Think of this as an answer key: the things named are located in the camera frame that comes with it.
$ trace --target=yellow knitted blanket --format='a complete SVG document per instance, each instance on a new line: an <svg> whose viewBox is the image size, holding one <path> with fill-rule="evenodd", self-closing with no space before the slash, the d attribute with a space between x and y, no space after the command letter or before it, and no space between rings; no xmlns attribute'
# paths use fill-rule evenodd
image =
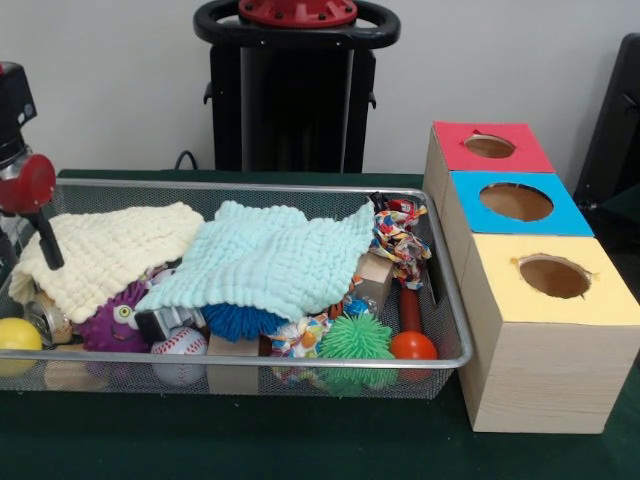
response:
<svg viewBox="0 0 640 480"><path fill-rule="evenodd" d="M36 233L13 270L9 295L26 304L37 283L67 318L83 323L145 270L182 257L203 221L183 203L59 215L51 226L64 267L49 269Z"/></svg>

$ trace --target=basket rim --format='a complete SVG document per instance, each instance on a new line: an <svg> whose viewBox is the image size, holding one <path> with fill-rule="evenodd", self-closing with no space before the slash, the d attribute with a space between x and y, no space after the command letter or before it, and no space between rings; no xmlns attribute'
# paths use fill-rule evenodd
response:
<svg viewBox="0 0 640 480"><path fill-rule="evenodd" d="M438 218L435 203L429 195L414 188L350 187L350 186L309 186L280 184L216 183L216 182L172 182L144 180L109 179L71 179L60 178L58 187L138 187L181 190L241 190L241 191L285 191L285 192L321 192L321 193L363 193L396 194L411 196L427 205L429 226L434 239L434 256L440 264L444 286L449 298L451 311L458 336L460 355L445 360L406 360L406 359L329 359L329 358L280 358L280 357L235 357L217 355L154 355L150 353L108 353L108 352L56 352L51 350L0 350L0 359L11 360L49 360L78 362L119 362L152 364L189 364L219 366L256 366L256 367L305 367L305 368L371 368L371 369L425 369L446 370L464 366L473 355L473 343L467 315L462 304L458 284L453 273L449 251L446 248L442 226ZM6 292L10 276L2 285Z"/></svg>

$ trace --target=yellow ball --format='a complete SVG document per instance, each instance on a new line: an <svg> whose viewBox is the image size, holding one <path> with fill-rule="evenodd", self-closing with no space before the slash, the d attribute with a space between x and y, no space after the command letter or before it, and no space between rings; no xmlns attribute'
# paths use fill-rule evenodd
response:
<svg viewBox="0 0 640 480"><path fill-rule="evenodd" d="M42 350L40 333L22 318L3 318L0 320L0 349ZM35 364L35 360L0 359L0 377L22 375Z"/></svg>

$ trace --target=light blue knitted blanket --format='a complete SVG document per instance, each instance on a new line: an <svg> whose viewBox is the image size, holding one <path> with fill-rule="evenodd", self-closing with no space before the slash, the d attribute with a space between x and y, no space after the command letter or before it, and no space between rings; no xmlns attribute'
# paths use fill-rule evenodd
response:
<svg viewBox="0 0 640 480"><path fill-rule="evenodd" d="M373 204L335 221L227 201L200 227L174 275L136 310L229 303L295 321L338 303L373 238Z"/></svg>

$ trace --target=metal mesh basket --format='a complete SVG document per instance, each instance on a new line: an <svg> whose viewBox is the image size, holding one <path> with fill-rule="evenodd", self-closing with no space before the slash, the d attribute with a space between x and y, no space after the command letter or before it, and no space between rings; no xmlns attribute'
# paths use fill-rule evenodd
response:
<svg viewBox="0 0 640 480"><path fill-rule="evenodd" d="M418 190L379 188L290 187L267 185L60 180L51 216L109 212L132 206L184 202L212 220L224 200L247 206L289 205L308 218L344 218L381 191L427 205L414 232L431 246L433 258L420 291L424 333L440 358L419 360L288 359L275 357L182 356L44 350L0 350L0 390L67 390L131 393L217 393L259 395L339 395L387 398L434 398L453 369L471 357L471 341L451 262L435 206ZM21 238L31 235L28 228ZM22 307L0 289L0 318L20 316ZM381 321L399 331L399 288L394 286ZM185 386L165 383L163 373L191 369L197 381ZM368 378L366 386L354 379Z"/></svg>

